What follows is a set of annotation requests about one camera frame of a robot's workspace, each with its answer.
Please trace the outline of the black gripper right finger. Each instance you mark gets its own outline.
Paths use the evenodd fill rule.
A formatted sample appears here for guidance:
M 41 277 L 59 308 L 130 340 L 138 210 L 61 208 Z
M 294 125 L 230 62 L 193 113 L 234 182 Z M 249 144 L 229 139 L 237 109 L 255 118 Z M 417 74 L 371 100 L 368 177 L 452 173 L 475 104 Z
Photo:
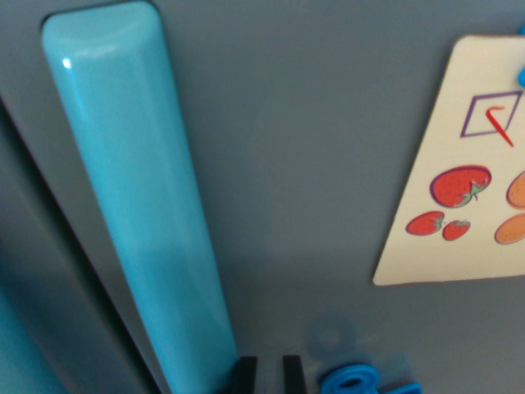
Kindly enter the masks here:
M 299 355 L 282 357 L 285 394 L 306 394 L 306 382 Z

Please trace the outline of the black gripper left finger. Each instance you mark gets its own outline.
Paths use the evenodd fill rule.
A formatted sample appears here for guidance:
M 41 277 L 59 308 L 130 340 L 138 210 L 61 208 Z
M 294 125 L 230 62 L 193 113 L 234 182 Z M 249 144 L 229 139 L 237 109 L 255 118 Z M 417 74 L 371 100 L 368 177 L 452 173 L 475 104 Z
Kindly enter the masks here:
M 236 365 L 230 394 L 254 394 L 257 375 L 257 356 L 242 356 Z

